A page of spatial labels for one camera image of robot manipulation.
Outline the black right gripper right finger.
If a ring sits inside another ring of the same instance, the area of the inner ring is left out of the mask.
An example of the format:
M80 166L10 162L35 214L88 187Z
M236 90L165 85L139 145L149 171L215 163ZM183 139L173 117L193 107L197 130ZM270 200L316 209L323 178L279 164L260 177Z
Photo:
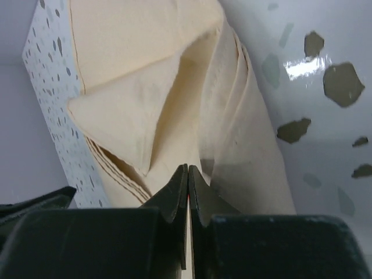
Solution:
M351 229L324 215L243 214L188 171L194 278L370 278Z

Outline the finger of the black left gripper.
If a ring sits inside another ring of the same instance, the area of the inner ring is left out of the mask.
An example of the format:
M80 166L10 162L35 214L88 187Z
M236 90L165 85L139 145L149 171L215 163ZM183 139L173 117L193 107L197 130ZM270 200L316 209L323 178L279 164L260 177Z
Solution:
M24 202L1 205L1 229L11 230L19 219L33 211L68 208L75 193L74 187L66 186Z

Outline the beige cloth mat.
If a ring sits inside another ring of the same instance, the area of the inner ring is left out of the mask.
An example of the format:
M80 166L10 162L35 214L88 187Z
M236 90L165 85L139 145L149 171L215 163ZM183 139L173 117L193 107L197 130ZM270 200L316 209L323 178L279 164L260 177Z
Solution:
M114 207L181 164L250 214L295 207L245 47L218 1L70 1L82 85L67 110Z

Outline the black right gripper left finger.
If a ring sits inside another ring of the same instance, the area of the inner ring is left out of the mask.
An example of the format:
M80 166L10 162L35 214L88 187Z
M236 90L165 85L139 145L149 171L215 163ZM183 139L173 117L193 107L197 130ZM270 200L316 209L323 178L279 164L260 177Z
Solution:
M2 278L180 278L186 268L187 165L138 208L40 210L1 252Z

